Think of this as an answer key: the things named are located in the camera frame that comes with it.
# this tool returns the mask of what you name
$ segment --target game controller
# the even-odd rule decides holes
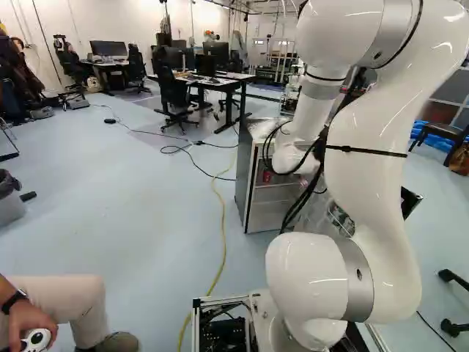
[[[21,339],[21,352],[42,352],[47,349],[51,341],[52,334],[47,329],[34,329],[28,331],[26,338]],[[10,352],[10,348],[5,348],[0,352]]]

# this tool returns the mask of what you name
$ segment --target white wall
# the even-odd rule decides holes
[[[41,58],[38,77],[47,88],[59,89],[60,84],[44,43],[32,0],[0,0],[0,19],[7,26],[8,34],[24,39],[12,10],[11,1],[23,24],[27,41],[37,46],[37,53]],[[192,36],[189,1],[168,1],[174,39],[181,38],[188,41]],[[160,21],[164,16],[164,6],[158,0],[36,0],[35,3],[47,44],[65,84],[69,84],[71,80],[63,74],[59,60],[56,58],[52,45],[54,34],[66,35],[67,41],[73,44],[81,58],[86,58],[86,54],[91,52],[90,40],[136,43],[147,63],[147,72],[152,73],[150,46],[156,44],[155,34],[160,31]],[[22,21],[20,5],[23,8],[27,25]],[[202,45],[206,29],[220,34],[222,40],[228,40],[228,15],[228,10],[223,7],[197,0],[193,4],[196,45]],[[30,28],[31,37],[26,27]],[[26,55],[33,66],[38,66],[35,52],[28,50]]]
[[[297,18],[295,14],[287,13],[287,16],[278,16],[277,25],[276,15],[250,15],[248,17],[248,39],[246,46],[248,48],[249,62],[251,65],[265,65],[266,56],[260,53],[266,52],[267,42],[264,45],[254,45],[254,38],[267,37],[267,34],[272,35],[273,50],[279,50],[278,43],[275,39],[295,40],[295,30]]]

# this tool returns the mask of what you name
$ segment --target black strap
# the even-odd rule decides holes
[[[319,79],[321,81],[329,81],[329,82],[341,82],[341,81],[345,81],[345,79],[347,78],[347,77],[344,77],[344,78],[324,78],[324,77],[319,77],[319,76],[312,75],[308,71],[305,71],[305,74],[307,76],[310,76],[311,78]]]
[[[1,306],[2,312],[5,315],[9,315],[10,308],[12,307],[12,305],[15,304],[16,302],[20,301],[21,299],[28,300],[28,297],[26,297],[26,295],[24,293],[22,293],[21,291],[18,290],[18,291],[15,292],[15,294],[13,296],[8,298],[8,300],[5,303],[3,303],[3,305]]]
[[[396,158],[406,158],[407,154],[403,153],[395,153],[395,152],[386,152],[384,150],[376,150],[376,149],[366,149],[366,148],[355,148],[349,145],[326,145],[327,149],[334,149],[334,150],[341,150],[345,153],[350,152],[357,152],[357,153],[368,153],[368,154],[378,154],[378,155],[386,155],[386,156],[394,156]]]

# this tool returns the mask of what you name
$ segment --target gray floor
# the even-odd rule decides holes
[[[155,89],[154,99],[135,101],[148,96],[128,95],[125,101],[99,94],[88,99],[111,106],[130,128],[159,132],[163,117],[146,108],[154,107],[157,95]],[[216,103],[219,97],[210,93],[208,100]],[[272,116],[278,104],[248,99],[247,111]],[[221,260],[221,207],[210,179],[186,155],[159,153],[164,145],[184,141],[105,125],[103,119],[110,116],[109,109],[92,106],[58,111],[14,129],[21,157],[1,167],[38,197],[28,204],[25,218],[0,230],[1,272],[102,275],[112,328],[132,331],[143,351],[175,351],[191,299],[204,295]],[[237,143],[232,129],[211,135],[215,120],[209,116],[203,121],[200,129],[188,129],[188,139]],[[168,133],[180,136],[176,128]],[[5,145],[0,139],[2,152]],[[228,167],[236,150],[192,147],[191,153],[200,166],[216,173]],[[442,153],[423,146],[410,154],[405,167],[405,186],[424,196],[407,220],[407,230],[421,264],[421,312],[435,327],[446,316],[469,321],[469,294],[446,287],[435,276],[440,268],[469,276],[469,177],[449,172],[442,160]],[[225,176],[234,177],[235,170]],[[218,181],[217,187],[226,200],[228,257],[214,295],[264,287],[264,254],[275,234],[244,235],[234,183]],[[448,350],[416,317],[380,330],[392,351]],[[189,337],[186,333],[185,346]],[[466,351],[468,338],[462,335],[453,346]],[[72,349],[70,330],[61,327],[53,350]]]

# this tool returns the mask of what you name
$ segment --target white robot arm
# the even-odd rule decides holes
[[[309,0],[297,25],[308,64],[293,121],[276,139],[273,168],[293,169],[314,140],[347,71],[375,68],[377,83],[330,125],[324,168],[332,197],[355,221],[352,240],[278,236],[267,282],[292,336],[314,350],[325,320],[390,323],[412,315],[421,279],[400,208],[414,119],[468,53],[469,19],[453,0]],[[319,165],[308,155],[299,173]]]

